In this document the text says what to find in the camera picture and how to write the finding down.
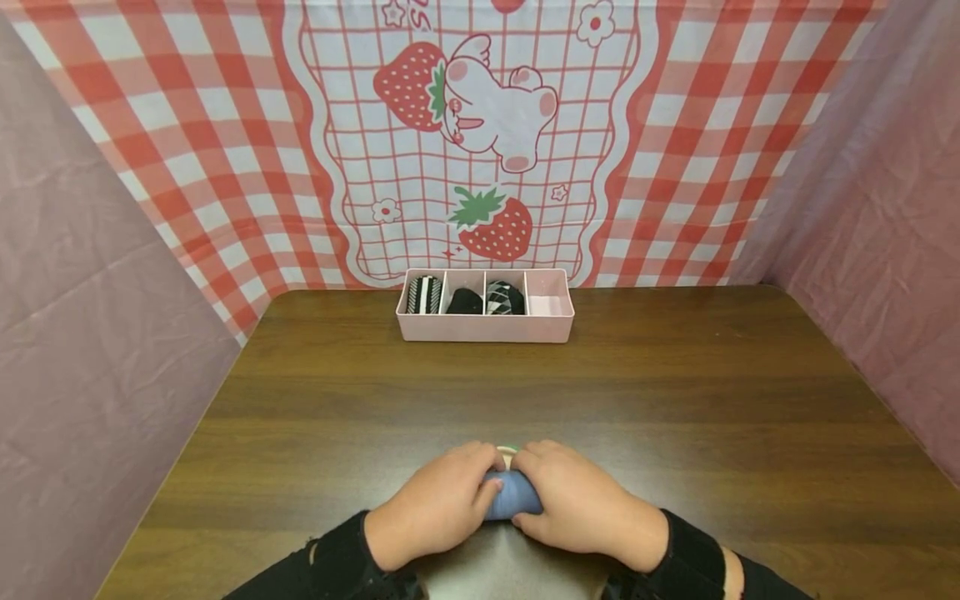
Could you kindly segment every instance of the black sleeve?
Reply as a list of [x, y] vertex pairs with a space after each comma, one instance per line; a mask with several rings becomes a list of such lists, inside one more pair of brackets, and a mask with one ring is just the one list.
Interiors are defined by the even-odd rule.
[[810, 596], [794, 588], [770, 568], [754, 563], [742, 555], [737, 556], [743, 564], [743, 600], [810, 600]]
[[[649, 575], [624, 567], [604, 587], [603, 600], [723, 600], [726, 562], [714, 538], [663, 511], [670, 537], [666, 555]], [[743, 600], [810, 600], [766, 566], [740, 557]]]
[[[358, 513], [274, 564], [225, 600], [421, 600], [416, 574], [385, 573], [373, 561]], [[313, 564], [310, 552], [313, 551]]]

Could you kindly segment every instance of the wooden table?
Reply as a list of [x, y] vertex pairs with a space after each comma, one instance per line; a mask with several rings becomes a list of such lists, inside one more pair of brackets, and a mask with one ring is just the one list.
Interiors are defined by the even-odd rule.
[[[960, 493], [770, 287], [576, 290], [570, 342], [407, 344], [396, 292], [270, 306], [100, 595], [219, 598], [469, 439], [553, 438], [823, 598], [956, 598]], [[507, 525], [432, 600], [587, 599]]]

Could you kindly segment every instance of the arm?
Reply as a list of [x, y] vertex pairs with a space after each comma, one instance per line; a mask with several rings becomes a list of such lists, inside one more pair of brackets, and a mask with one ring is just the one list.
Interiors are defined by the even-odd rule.
[[483, 481], [491, 468], [505, 468], [493, 445], [453, 448], [382, 506], [309, 541], [225, 600], [420, 600], [417, 576], [404, 567], [459, 545], [480, 527], [503, 485]]
[[368, 516], [367, 511], [358, 513], [322, 538], [309, 541], [226, 600], [359, 600], [377, 594], [395, 594], [404, 600], [421, 598], [416, 575], [403, 570], [387, 572], [374, 558], [365, 532]]
[[523, 533], [564, 550], [606, 554], [629, 569], [611, 578], [605, 598], [630, 598], [636, 588], [662, 600], [808, 598], [773, 571], [631, 495], [566, 446], [530, 443], [512, 468], [530, 479], [543, 504], [542, 515], [514, 518]]

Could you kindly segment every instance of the green object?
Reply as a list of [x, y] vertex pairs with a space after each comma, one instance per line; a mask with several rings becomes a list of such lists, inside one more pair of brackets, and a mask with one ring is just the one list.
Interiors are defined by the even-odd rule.
[[493, 221], [493, 217], [503, 209], [503, 199], [507, 197], [505, 194], [498, 196], [495, 187], [475, 196], [459, 185], [454, 187], [453, 191], [463, 197], [460, 201], [460, 208], [454, 210], [453, 216], [450, 217], [450, 223], [456, 223], [457, 229], [471, 229], [477, 225], [489, 225]]
[[434, 122], [440, 122], [444, 119], [444, 111], [446, 110], [445, 87], [446, 65], [441, 62], [433, 69], [433, 84], [426, 88], [426, 93], [430, 94], [430, 98], [433, 99], [430, 102], [430, 112], [433, 112]]

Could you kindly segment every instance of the pink storage box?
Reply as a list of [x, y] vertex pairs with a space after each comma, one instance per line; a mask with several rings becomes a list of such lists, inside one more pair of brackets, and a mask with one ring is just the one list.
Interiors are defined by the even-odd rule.
[[[444, 282], [439, 315], [407, 314], [407, 292], [417, 277]], [[525, 315], [447, 315], [453, 292], [466, 287], [484, 299], [487, 282], [501, 279], [523, 292]], [[564, 344], [573, 326], [573, 302], [563, 269], [410, 269], [396, 305], [407, 342], [516, 342]]]

